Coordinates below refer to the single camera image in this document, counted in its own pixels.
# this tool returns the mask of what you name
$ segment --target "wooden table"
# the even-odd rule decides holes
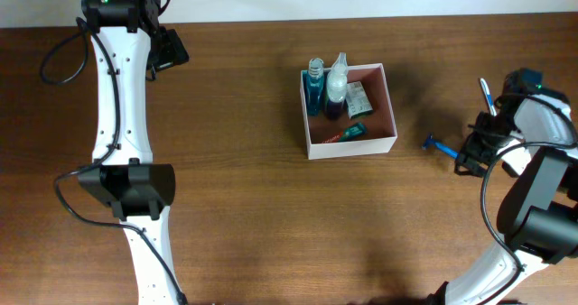
[[[421,150],[426,135],[459,148],[493,92],[520,67],[577,103],[578,14],[411,17],[280,23],[176,24],[191,61],[147,84],[155,162],[170,163],[170,230],[191,302],[345,304],[424,297],[463,273],[491,243],[480,179]],[[84,74],[47,87],[38,66],[71,28],[0,31],[0,299],[5,304],[134,304],[124,234],[86,226],[51,181],[89,162],[97,83]],[[55,74],[80,61],[80,44]],[[389,154],[308,161],[298,72],[311,57],[381,62],[399,138]],[[496,171],[495,218],[513,180]],[[81,214],[113,220],[75,180]],[[533,304],[578,297],[578,261],[564,260],[511,293]]]

